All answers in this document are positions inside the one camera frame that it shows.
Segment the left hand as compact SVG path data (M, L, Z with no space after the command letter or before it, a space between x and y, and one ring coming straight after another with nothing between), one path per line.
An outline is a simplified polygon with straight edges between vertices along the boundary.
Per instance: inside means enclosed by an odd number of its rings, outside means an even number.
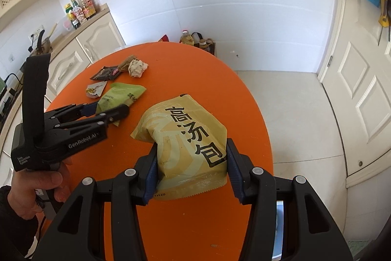
M22 170L13 174L11 190L7 196L11 209L24 220L32 219L43 209L36 202L36 189L54 189L57 202L65 202L70 196L70 171L72 158L61 162L58 171Z

